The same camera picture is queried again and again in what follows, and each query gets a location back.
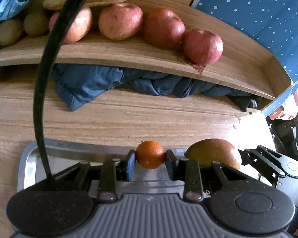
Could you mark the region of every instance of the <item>wooden table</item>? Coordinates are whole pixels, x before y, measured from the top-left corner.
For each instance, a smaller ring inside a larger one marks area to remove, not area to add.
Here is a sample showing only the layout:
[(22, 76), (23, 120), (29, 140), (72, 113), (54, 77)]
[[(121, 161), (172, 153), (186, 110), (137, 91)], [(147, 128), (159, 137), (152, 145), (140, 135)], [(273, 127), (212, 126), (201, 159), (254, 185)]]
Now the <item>wooden table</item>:
[[(13, 230), (5, 206), (16, 191), (19, 158), (34, 140), (32, 103), (36, 66), (9, 66), (0, 77), (0, 238)], [(45, 99), (45, 137), (102, 145), (137, 146), (155, 140), (187, 148), (222, 138), (239, 149), (275, 149), (261, 111), (243, 113), (226, 97), (178, 99), (112, 90), (70, 112), (50, 82)]]

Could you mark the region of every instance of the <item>screw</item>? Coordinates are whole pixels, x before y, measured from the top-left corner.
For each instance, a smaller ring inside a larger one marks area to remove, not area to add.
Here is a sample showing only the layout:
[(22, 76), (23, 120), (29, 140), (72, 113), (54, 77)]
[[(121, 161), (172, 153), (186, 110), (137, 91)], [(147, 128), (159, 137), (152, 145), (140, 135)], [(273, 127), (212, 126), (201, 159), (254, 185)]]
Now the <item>screw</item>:
[(112, 192), (103, 192), (99, 195), (99, 199), (110, 202), (116, 200), (116, 196)]
[(186, 198), (190, 201), (199, 201), (200, 199), (202, 199), (202, 196), (200, 193), (197, 192), (188, 192), (186, 194)]

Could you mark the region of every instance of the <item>black cable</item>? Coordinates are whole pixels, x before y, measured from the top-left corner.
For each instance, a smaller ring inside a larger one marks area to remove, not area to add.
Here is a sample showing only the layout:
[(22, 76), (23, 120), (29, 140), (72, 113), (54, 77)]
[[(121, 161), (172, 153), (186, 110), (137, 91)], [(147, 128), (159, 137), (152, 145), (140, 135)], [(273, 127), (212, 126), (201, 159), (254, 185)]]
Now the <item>black cable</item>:
[(37, 79), (34, 89), (33, 123), (35, 138), (37, 140), (37, 147), (39, 149), (40, 157), (47, 178), (50, 178), (52, 174), (46, 154), (43, 133), (43, 105), (46, 86), (50, 70), (54, 65), (63, 39), (66, 36), (70, 26), (72, 25), (76, 15), (85, 2), (86, 0), (67, 0), (65, 2), (62, 10), (60, 11), (59, 17), (49, 35), (37, 72)]

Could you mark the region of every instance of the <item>apple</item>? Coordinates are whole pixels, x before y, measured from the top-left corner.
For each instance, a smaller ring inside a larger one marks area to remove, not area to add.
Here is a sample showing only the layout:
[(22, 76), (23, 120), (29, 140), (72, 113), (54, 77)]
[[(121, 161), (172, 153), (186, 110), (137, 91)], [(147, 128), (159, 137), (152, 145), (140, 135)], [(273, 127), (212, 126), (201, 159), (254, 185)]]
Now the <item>apple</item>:
[(174, 48), (180, 44), (185, 26), (173, 11), (159, 8), (152, 11), (145, 20), (145, 39), (156, 47)]
[(142, 15), (142, 10), (131, 3), (109, 5), (99, 15), (99, 30), (109, 39), (124, 40), (139, 31)]
[(199, 65), (216, 62), (223, 52), (221, 38), (212, 32), (199, 28), (186, 33), (181, 46), (184, 55)]
[[(59, 16), (59, 12), (52, 15), (48, 28), (52, 31), (55, 22)], [(83, 8), (77, 14), (75, 20), (73, 21), (70, 29), (68, 30), (63, 42), (72, 43), (79, 41), (83, 36), (85, 36), (91, 28), (93, 17), (90, 8)]]

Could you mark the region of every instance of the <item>metal tray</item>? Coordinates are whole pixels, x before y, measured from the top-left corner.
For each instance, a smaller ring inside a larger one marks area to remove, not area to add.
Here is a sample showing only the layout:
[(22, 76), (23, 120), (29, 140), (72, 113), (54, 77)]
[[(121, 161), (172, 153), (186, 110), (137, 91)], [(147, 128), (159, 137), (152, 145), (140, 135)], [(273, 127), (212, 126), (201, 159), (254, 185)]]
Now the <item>metal tray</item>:
[[(91, 165), (101, 165), (105, 159), (124, 158), (130, 149), (136, 149), (135, 147), (103, 146), (51, 139), (45, 139), (45, 145), (53, 174), (75, 165), (82, 160), (90, 161)], [(183, 158), (186, 149), (172, 149), (172, 151), (177, 158)], [(250, 165), (241, 166), (240, 171), (255, 179), (258, 178), (258, 172)], [(17, 191), (32, 186), (45, 178), (46, 175), (38, 152), (37, 143), (33, 141), (24, 149), (21, 155)], [(183, 185), (181, 181), (172, 182), (169, 179), (165, 165), (157, 169), (147, 170), (136, 164), (132, 181), (146, 181), (144, 185), (150, 188), (159, 187), (160, 192), (163, 192), (161, 188)]]

